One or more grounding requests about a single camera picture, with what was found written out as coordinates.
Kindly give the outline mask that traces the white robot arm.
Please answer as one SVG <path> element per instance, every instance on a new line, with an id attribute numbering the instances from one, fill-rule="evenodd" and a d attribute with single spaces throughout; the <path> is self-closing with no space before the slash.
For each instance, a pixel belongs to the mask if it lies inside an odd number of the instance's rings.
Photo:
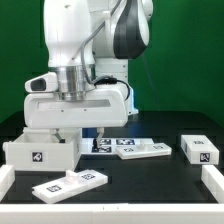
<path id="1" fill-rule="evenodd" d="M 126 124 L 133 113 L 127 64 L 149 44 L 152 0 L 45 0 L 49 72 L 25 83 L 31 129 Z"/>

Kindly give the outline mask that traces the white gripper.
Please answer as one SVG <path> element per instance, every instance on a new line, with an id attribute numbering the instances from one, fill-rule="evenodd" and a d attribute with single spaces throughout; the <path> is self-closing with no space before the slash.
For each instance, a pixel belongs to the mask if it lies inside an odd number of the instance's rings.
<path id="1" fill-rule="evenodd" d="M 25 123 L 31 129 L 50 129 L 59 143 L 60 128 L 97 128 L 95 148 L 100 148 L 103 127 L 124 126 L 128 113 L 124 96 L 117 89 L 95 89 L 83 101 L 64 101 L 56 93 L 29 94 L 24 102 Z"/>

